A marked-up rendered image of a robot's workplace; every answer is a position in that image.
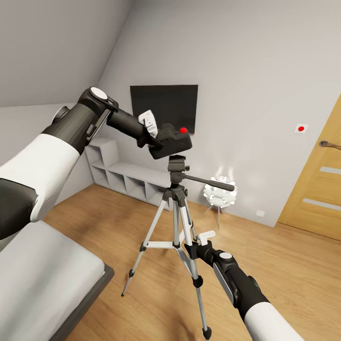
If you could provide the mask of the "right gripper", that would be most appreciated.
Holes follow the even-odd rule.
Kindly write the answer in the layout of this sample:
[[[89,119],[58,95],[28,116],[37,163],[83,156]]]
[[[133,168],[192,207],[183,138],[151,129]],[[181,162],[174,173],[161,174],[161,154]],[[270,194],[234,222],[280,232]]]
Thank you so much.
[[[205,260],[206,252],[213,248],[212,242],[210,240],[208,240],[207,243],[208,244],[204,246],[198,245],[197,243],[194,243],[193,245],[184,244],[184,246],[187,252],[190,254],[190,258],[192,260],[201,258],[203,261],[206,262]]]

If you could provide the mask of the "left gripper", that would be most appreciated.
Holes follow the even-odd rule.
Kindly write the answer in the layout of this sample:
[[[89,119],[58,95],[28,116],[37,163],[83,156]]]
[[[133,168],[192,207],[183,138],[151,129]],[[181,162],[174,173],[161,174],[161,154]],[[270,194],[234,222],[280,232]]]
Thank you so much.
[[[139,148],[143,148],[146,144],[163,147],[163,144],[155,139],[135,116],[129,113],[127,121],[120,132],[136,139]]]

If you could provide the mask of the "digital camera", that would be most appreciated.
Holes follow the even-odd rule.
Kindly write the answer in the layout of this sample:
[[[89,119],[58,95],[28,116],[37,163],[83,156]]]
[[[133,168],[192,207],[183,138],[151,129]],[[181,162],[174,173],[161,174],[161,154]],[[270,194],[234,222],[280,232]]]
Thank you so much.
[[[163,144],[163,147],[148,145],[155,160],[192,149],[191,138],[185,128],[176,132],[173,125],[163,124],[154,138]]]

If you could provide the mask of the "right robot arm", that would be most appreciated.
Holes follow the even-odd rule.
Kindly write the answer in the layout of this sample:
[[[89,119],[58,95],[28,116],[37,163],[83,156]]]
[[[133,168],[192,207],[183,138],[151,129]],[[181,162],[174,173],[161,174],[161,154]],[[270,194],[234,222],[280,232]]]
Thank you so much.
[[[207,239],[214,236],[213,230],[201,233],[197,243],[184,246],[192,260],[201,258],[213,268],[232,305],[239,310],[252,340],[305,341],[263,295],[256,280],[239,268],[233,255],[213,249]]]

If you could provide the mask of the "camera tripod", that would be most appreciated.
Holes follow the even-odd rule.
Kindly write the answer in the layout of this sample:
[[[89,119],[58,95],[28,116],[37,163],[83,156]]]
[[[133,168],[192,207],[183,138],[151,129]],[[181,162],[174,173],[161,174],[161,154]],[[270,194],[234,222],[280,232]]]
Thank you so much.
[[[178,255],[180,256],[182,262],[186,266],[188,272],[190,273],[193,279],[194,287],[196,287],[197,299],[198,299],[199,309],[200,309],[202,323],[203,323],[203,329],[202,329],[203,335],[206,341],[209,341],[210,337],[212,336],[212,330],[206,324],[206,317],[205,317],[203,301],[202,301],[202,296],[201,296],[201,291],[200,291],[200,287],[203,285],[203,278],[201,277],[201,275],[198,275],[196,261],[190,258],[190,254],[188,254],[189,256],[188,258],[183,248],[181,247],[181,244],[184,241],[184,239],[186,240],[186,244],[193,245],[193,242],[191,240],[191,235],[190,235],[190,229],[191,229],[193,240],[195,241],[195,243],[197,243],[198,240],[197,240],[197,236],[195,236],[195,232],[193,228],[194,224],[193,224],[193,221],[191,220],[191,216],[190,216],[190,212],[189,212],[189,208],[188,208],[188,204],[186,200],[186,197],[188,196],[188,189],[185,189],[183,185],[180,185],[180,182],[182,182],[182,180],[186,178],[186,179],[202,182],[212,187],[221,188],[223,190],[227,190],[231,192],[235,190],[235,186],[226,184],[226,183],[221,183],[221,182],[214,181],[214,180],[205,180],[205,179],[193,177],[190,175],[186,175],[185,173],[182,173],[183,171],[185,172],[185,171],[190,170],[190,166],[185,167],[185,160],[186,160],[185,156],[181,156],[181,155],[170,156],[169,155],[168,172],[170,172],[170,181],[171,181],[170,188],[166,188],[162,196],[161,203],[152,221],[152,224],[147,233],[147,236],[144,242],[141,244],[140,254],[136,260],[135,266],[133,269],[129,271],[129,281],[124,289],[124,292],[121,294],[121,296],[124,297],[125,291],[130,283],[131,278],[133,277],[135,273],[135,269],[139,263],[139,260],[143,252],[146,250],[146,248],[175,249]],[[173,242],[149,242],[149,239],[153,233],[155,225],[169,197],[171,197],[173,200],[174,241]],[[182,220],[182,225],[183,225],[183,230],[180,233],[180,235],[179,235],[179,213],[181,215],[181,220]]]

